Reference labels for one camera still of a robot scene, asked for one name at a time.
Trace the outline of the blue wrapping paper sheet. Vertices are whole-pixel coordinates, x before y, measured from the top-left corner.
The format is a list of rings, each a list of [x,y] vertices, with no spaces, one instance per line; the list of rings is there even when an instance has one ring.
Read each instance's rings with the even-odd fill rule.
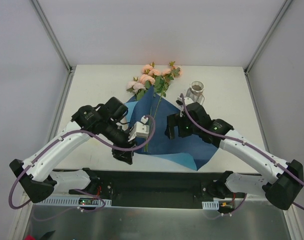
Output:
[[[125,105],[128,107],[126,120],[132,127],[144,115],[151,115],[156,122],[156,130],[148,143],[147,148],[136,150],[140,155],[150,155],[170,160],[191,170],[199,170],[205,165],[218,150],[212,144],[205,143],[197,135],[187,137],[178,136],[178,127],[174,127],[174,139],[165,135],[167,116],[179,114],[180,110],[166,99],[154,95],[153,90],[148,90],[141,100],[135,96],[130,98]]]

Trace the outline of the pale pink rose stem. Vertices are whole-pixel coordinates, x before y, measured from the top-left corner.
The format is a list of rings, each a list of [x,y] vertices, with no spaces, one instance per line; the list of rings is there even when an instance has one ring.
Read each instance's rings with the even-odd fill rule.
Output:
[[[145,80],[147,75],[142,75],[140,77],[134,77],[133,80],[129,81],[126,85],[126,91],[134,94],[135,100],[140,100],[147,89],[145,86]]]

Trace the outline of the peach rose bud stem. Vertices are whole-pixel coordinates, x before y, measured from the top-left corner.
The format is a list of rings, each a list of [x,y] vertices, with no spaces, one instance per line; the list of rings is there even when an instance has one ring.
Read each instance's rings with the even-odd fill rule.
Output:
[[[149,75],[155,80],[153,83],[154,97],[159,96],[153,113],[154,119],[156,119],[159,105],[162,101],[162,98],[166,97],[166,91],[171,85],[171,82],[182,75],[182,69],[179,66],[176,66],[175,63],[175,61],[169,62],[168,67],[163,71],[159,71],[153,68],[149,72]]]

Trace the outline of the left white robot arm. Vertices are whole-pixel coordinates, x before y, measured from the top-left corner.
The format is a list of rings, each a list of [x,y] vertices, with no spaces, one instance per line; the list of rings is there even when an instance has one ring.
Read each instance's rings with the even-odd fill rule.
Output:
[[[88,195],[96,194],[99,180],[89,168],[62,173],[54,171],[74,149],[93,136],[103,135],[113,143],[112,156],[132,164],[133,152],[129,148],[135,147],[136,142],[130,139],[130,130],[118,126],[127,114],[128,107],[115,97],[95,107],[82,106],[72,115],[65,129],[41,150],[25,160],[14,159],[9,166],[29,199],[39,203],[52,193],[76,194],[78,190]]]

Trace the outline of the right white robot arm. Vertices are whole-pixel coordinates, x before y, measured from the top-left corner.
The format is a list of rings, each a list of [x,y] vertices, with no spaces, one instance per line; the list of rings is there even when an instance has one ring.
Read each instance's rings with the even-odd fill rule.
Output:
[[[197,102],[183,104],[179,113],[167,116],[165,135],[174,139],[174,128],[181,138],[198,136],[202,141],[227,151],[255,169],[259,175],[225,171],[206,187],[214,198],[224,199],[232,193],[265,196],[275,207],[288,210],[303,188],[303,165],[273,156],[246,140],[234,127],[222,119],[211,119]]]

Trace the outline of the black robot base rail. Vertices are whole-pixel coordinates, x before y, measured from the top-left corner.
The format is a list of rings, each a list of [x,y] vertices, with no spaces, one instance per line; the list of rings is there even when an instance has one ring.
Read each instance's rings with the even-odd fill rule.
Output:
[[[87,170],[91,183],[81,190],[110,200],[114,207],[201,209],[202,202],[235,199],[226,187],[213,186],[222,173]]]

